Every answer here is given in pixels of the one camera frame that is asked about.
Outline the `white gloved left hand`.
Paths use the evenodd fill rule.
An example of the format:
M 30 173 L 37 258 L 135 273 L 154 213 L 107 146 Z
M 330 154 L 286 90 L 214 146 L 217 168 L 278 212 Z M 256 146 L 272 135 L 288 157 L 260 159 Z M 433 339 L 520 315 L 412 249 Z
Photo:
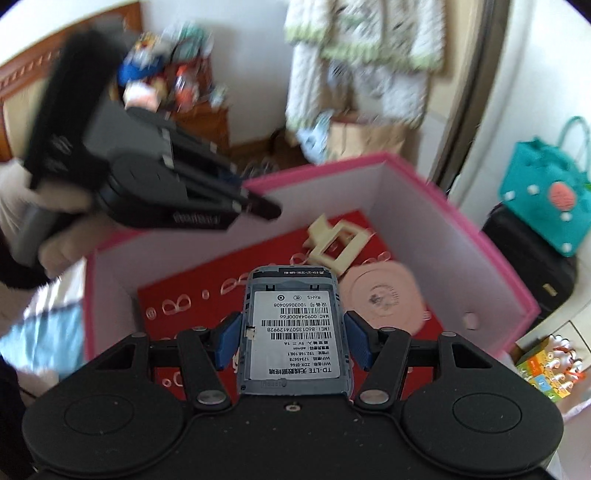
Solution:
M 21 161 L 1 165 L 1 282 L 19 290 L 49 283 L 117 230 L 88 191 L 59 180 L 31 183 Z

